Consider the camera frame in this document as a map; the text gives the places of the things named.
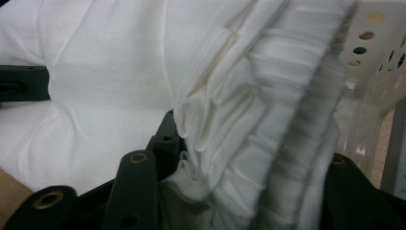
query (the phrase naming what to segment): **white sheet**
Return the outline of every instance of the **white sheet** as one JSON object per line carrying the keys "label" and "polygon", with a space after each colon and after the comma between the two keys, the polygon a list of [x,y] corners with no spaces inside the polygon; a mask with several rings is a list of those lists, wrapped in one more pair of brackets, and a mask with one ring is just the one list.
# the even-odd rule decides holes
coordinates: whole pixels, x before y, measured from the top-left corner
{"label": "white sheet", "polygon": [[160,185],[166,228],[246,229],[255,217],[255,229],[312,228],[345,76],[327,54],[353,4],[12,0],[0,63],[47,65],[52,101],[0,110],[0,167],[34,190],[81,194],[174,107],[188,152]]}

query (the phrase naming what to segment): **hole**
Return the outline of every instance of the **hole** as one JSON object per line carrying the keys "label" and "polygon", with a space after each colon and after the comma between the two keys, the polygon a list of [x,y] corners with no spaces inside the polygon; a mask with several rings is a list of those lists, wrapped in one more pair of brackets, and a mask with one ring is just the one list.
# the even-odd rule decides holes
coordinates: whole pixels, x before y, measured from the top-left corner
{"label": "hole", "polygon": [[386,95],[388,94],[388,90],[384,89],[381,93],[381,100],[384,100],[386,98]]}
{"label": "hole", "polygon": [[144,153],[136,153],[129,157],[129,161],[134,164],[139,164],[147,161],[148,156]]}
{"label": "hole", "polygon": [[359,36],[359,38],[361,40],[371,40],[371,39],[373,39],[374,36],[375,36],[375,34],[372,32],[364,32],[363,34],[361,34]]}
{"label": "hole", "polygon": [[130,228],[137,224],[138,219],[133,216],[122,218],[121,225],[123,228]]}
{"label": "hole", "polygon": [[334,155],[332,157],[332,164],[334,164],[334,165],[344,165],[344,163],[346,163],[346,161],[342,157],[340,157],[338,155]]}
{"label": "hole", "polygon": [[391,69],[389,69],[388,72],[386,72],[385,74],[385,80],[388,80],[391,74],[392,74]]}
{"label": "hole", "polygon": [[395,84],[394,84],[394,89],[397,89],[402,84],[402,82],[403,82],[403,77],[402,76],[397,77]]}
{"label": "hole", "polygon": [[391,229],[391,224],[388,224],[381,219],[374,219],[372,224],[373,226],[377,227],[376,229]]}
{"label": "hole", "polygon": [[365,53],[367,53],[367,49],[365,49],[364,47],[357,47],[353,50],[353,52],[356,55],[364,55]]}
{"label": "hole", "polygon": [[0,94],[7,94],[9,93],[10,89],[7,86],[0,85]]}
{"label": "hole", "polygon": [[359,60],[351,60],[351,61],[349,61],[349,66],[356,67],[356,66],[359,66],[360,64],[361,64],[361,61],[359,61]]}
{"label": "hole", "polygon": [[400,48],[402,48],[405,43],[406,43],[406,35],[403,36],[402,42],[400,43]]}
{"label": "hole", "polygon": [[164,136],[164,141],[170,141],[170,140],[172,140],[173,138],[171,137],[171,136]]}
{"label": "hole", "polygon": [[397,63],[397,68],[400,68],[400,66],[402,66],[403,61],[405,61],[405,54],[402,55],[399,62]]}
{"label": "hole", "polygon": [[63,192],[53,191],[41,196],[34,202],[34,208],[47,209],[58,204],[63,199]]}
{"label": "hole", "polygon": [[394,56],[394,51],[392,51],[391,54],[389,55],[388,62],[390,62],[392,60],[393,56]]}
{"label": "hole", "polygon": [[370,15],[368,15],[367,17],[367,21],[369,23],[379,23],[381,21],[383,21],[385,15],[383,14],[383,12],[377,11],[377,12],[373,12]]}

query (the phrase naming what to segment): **black plastic part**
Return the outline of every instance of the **black plastic part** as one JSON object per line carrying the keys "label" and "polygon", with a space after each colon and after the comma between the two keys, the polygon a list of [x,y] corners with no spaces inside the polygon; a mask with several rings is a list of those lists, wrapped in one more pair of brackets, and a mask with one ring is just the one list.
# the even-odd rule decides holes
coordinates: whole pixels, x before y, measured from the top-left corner
{"label": "black plastic part", "polygon": [[178,135],[173,110],[165,115],[158,131],[150,140],[147,150],[155,153],[159,181],[176,171],[180,152],[186,150],[186,146]]}
{"label": "black plastic part", "polygon": [[48,83],[44,66],[0,65],[0,102],[49,100]]}
{"label": "black plastic part", "polygon": [[76,229],[76,192],[53,186],[31,195],[7,222],[5,230]]}
{"label": "black plastic part", "polygon": [[123,157],[101,229],[158,229],[155,167],[155,156],[147,150],[133,151]]}
{"label": "black plastic part", "polygon": [[405,219],[356,165],[343,155],[334,157],[339,160],[327,173],[322,229],[406,229]]}

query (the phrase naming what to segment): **folded white fabric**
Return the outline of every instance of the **folded white fabric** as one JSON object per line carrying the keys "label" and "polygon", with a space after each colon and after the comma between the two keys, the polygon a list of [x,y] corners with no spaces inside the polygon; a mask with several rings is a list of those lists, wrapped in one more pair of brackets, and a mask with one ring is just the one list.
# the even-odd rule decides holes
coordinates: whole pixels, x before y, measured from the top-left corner
{"label": "folded white fabric", "polygon": [[354,1],[12,0],[0,64],[46,64],[52,101],[0,110],[0,167],[81,194],[174,106],[188,151],[160,185],[164,229],[313,228]]}
{"label": "folded white fabric", "polygon": [[[213,9],[206,12],[205,6],[199,6],[195,11],[188,7],[185,12],[190,14],[192,24],[198,23],[198,18],[212,18],[213,20],[205,20],[204,23],[216,22],[215,25],[220,27],[197,34],[198,37],[205,37],[207,45],[201,45],[199,40],[191,39],[190,34],[180,34],[175,29],[172,29],[174,34],[171,34],[172,27],[181,27],[184,24],[179,17],[182,13],[171,15],[167,11],[166,39],[173,42],[172,38],[176,36],[181,41],[195,42],[196,45],[191,46],[197,47],[197,50],[186,49],[178,57],[177,49],[180,44],[176,45],[175,42],[173,47],[165,46],[169,79],[175,94],[175,120],[180,135],[188,144],[186,159],[181,162],[178,171],[163,184],[163,187],[167,187],[167,193],[163,194],[166,206],[179,207],[174,212],[176,214],[168,212],[169,219],[177,219],[172,221],[173,229],[207,229],[205,224],[201,224],[207,222],[207,219],[213,219],[213,229],[245,229],[249,226],[257,213],[259,195],[264,186],[277,190],[283,183],[265,179],[273,161],[278,158],[277,150],[298,104],[322,58],[329,51],[335,35],[340,31],[352,4],[353,1],[256,1],[241,11],[243,18],[242,15],[230,17],[231,21],[226,21],[223,26],[217,23],[215,16],[224,13]],[[182,10],[181,6],[176,6],[175,3],[173,5],[179,11]],[[260,15],[262,12],[268,12],[267,17],[252,15]],[[264,23],[268,25],[267,28],[260,27],[263,24],[261,19],[268,20]],[[240,39],[246,38],[240,33],[245,33],[247,24],[250,28],[259,26],[250,33],[249,38],[252,40],[240,42]],[[261,34],[257,41],[254,32]],[[338,68],[334,61],[336,60],[332,60],[330,65]],[[332,75],[333,79],[337,77],[330,72],[327,75]],[[336,82],[327,84],[335,87],[335,83],[341,85],[344,74],[340,70],[337,74]],[[319,82],[315,82],[315,87],[320,86]],[[310,161],[307,165],[313,162],[314,154],[323,140],[327,121],[340,91],[339,86],[328,95],[327,109],[311,110],[301,115],[305,119],[306,116],[316,115],[311,118],[316,121],[323,118],[321,123],[312,123],[316,127],[310,130],[316,129],[318,132],[304,141],[306,145],[312,145],[313,149],[313,152],[309,150],[308,156],[303,156],[306,161]],[[326,95],[317,90],[313,93],[320,97]],[[309,96],[311,100],[304,105],[304,110],[308,104],[316,101],[317,98],[313,99],[315,95]],[[306,129],[309,124],[299,123],[296,126]],[[295,158],[291,157],[293,159],[289,160],[293,162],[287,162],[286,167],[296,166]],[[306,176],[308,173],[301,174],[301,177]],[[291,175],[286,179],[296,183]],[[279,193],[292,193],[288,188],[286,185]],[[296,199],[292,201],[292,205],[300,206],[300,197],[305,189],[295,192],[292,196]],[[173,196],[181,196],[183,200],[171,198]],[[193,205],[196,201],[200,201],[200,204]],[[295,218],[295,212],[299,211],[299,207],[291,208],[288,204],[280,207],[279,203],[268,202],[267,205],[277,211],[293,209],[289,218]],[[175,223],[182,216],[190,216],[194,212],[202,214],[201,219],[189,218],[191,221],[188,224],[183,222],[182,226]],[[267,218],[278,221],[272,216]],[[282,229],[291,225],[292,223],[282,224]],[[269,225],[258,225],[259,229],[264,226]]]}

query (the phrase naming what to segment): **basket hole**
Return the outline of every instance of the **basket hole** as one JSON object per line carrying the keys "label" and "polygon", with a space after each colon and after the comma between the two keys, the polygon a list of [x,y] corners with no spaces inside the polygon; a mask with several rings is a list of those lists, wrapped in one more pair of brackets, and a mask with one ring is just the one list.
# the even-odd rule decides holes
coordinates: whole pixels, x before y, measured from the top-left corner
{"label": "basket hole", "polygon": [[389,55],[388,62],[390,62],[392,60],[393,56],[394,56],[394,51],[392,51],[391,54]]}
{"label": "basket hole", "polygon": [[391,69],[388,70],[388,72],[386,72],[385,74],[385,80],[388,80],[391,77],[392,71]]}
{"label": "basket hole", "polygon": [[373,39],[374,37],[375,37],[375,34],[372,33],[372,32],[364,32],[363,34],[361,34],[361,35],[359,36],[359,38],[360,38],[361,40],[371,40],[371,39]]}
{"label": "basket hole", "polygon": [[382,67],[383,67],[383,64],[381,64],[381,66],[379,67],[378,73],[382,71]]}
{"label": "basket hole", "polygon": [[400,66],[402,66],[404,60],[405,60],[405,54],[402,55],[399,62],[397,63],[397,68],[400,68]]}
{"label": "basket hole", "polygon": [[122,218],[122,221],[121,221],[122,228],[131,228],[131,227],[134,227],[135,225],[137,225],[137,223],[138,223],[138,219],[134,216],[128,216],[128,217]]}
{"label": "basket hole", "polygon": [[397,79],[394,83],[394,89],[399,88],[399,86],[402,84],[402,82],[403,82],[403,77],[402,76],[397,77]]}
{"label": "basket hole", "polygon": [[369,23],[379,23],[383,21],[384,17],[383,12],[377,11],[368,15],[367,20]]}
{"label": "basket hole", "polygon": [[405,43],[406,43],[406,35],[403,36],[402,42],[400,43],[400,48],[402,48]]}
{"label": "basket hole", "polygon": [[388,94],[388,90],[384,89],[381,93],[381,100],[384,100],[386,98],[386,95]]}
{"label": "basket hole", "polygon": [[367,53],[367,49],[365,49],[364,47],[357,47],[353,50],[353,52],[356,55],[364,55],[365,53]]}
{"label": "basket hole", "polygon": [[361,64],[361,61],[359,61],[359,60],[350,60],[349,61],[349,66],[356,67],[356,66],[359,66],[360,64]]}

